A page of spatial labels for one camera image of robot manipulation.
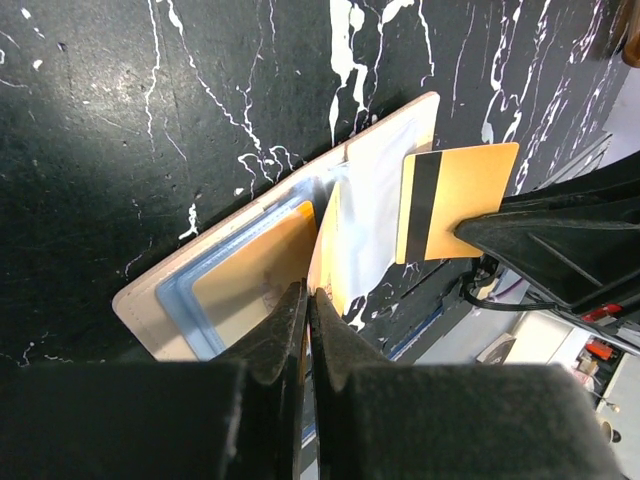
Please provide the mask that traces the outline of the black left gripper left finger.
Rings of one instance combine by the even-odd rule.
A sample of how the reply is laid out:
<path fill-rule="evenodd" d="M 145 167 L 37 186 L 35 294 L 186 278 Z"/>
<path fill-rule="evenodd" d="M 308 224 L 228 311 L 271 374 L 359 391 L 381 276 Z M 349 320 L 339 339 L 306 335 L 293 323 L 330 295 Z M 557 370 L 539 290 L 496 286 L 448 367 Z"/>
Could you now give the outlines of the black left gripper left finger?
<path fill-rule="evenodd" d="M 308 293 L 208 362 L 65 364 L 1 379 L 5 479 L 296 479 Z"/>

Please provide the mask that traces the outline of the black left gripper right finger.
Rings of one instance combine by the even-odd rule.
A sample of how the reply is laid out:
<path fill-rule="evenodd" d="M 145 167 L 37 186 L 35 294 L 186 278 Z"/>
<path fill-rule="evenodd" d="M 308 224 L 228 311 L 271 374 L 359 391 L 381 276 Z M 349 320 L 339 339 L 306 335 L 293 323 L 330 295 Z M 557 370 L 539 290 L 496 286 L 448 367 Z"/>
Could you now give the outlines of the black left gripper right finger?
<path fill-rule="evenodd" d="M 318 290 L 308 304 L 323 479 L 619 479 L 561 367 L 401 365 Z"/>

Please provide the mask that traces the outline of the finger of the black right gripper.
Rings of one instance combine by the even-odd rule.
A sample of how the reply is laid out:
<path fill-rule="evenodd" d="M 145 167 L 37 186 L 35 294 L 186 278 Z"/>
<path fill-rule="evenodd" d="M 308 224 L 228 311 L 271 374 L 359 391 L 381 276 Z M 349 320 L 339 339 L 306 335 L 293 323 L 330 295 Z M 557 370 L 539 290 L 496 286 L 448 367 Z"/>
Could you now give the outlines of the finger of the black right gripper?
<path fill-rule="evenodd" d="M 556 305 L 591 313 L 639 309 L 639 162 L 507 198 L 455 236 L 525 278 Z"/>

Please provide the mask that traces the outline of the orange card magnetic stripe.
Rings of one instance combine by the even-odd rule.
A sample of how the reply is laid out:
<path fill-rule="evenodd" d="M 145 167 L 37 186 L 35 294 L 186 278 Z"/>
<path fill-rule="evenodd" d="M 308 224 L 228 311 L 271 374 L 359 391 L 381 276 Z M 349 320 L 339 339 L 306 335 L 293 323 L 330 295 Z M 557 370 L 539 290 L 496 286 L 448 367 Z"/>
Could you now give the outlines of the orange card magnetic stripe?
<path fill-rule="evenodd" d="M 509 142 L 407 155 L 395 262 L 481 257 L 454 230 L 464 220 L 499 210 L 518 152 L 519 144 Z"/>

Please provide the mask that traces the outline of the beige leather card holder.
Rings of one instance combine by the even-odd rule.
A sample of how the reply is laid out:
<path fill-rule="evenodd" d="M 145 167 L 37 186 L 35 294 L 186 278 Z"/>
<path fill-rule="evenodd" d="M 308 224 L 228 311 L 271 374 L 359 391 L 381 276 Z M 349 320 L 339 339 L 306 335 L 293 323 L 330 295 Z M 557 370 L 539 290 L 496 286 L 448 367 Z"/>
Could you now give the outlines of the beige leather card holder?
<path fill-rule="evenodd" d="M 334 183 L 391 146 L 430 146 L 439 103 L 428 92 L 304 165 L 123 288 L 114 312 L 159 361 L 219 355 L 306 277 Z"/>

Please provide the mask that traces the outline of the orange VIP card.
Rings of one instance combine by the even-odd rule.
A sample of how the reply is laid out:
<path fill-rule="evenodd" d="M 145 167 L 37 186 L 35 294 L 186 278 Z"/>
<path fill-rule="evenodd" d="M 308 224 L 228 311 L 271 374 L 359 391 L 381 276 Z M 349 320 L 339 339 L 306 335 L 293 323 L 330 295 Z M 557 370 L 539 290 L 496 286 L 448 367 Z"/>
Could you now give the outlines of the orange VIP card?
<path fill-rule="evenodd" d="M 195 297 L 224 347 L 257 326 L 289 285 L 307 276 L 316 237 L 314 208 L 306 200 L 195 281 Z"/>

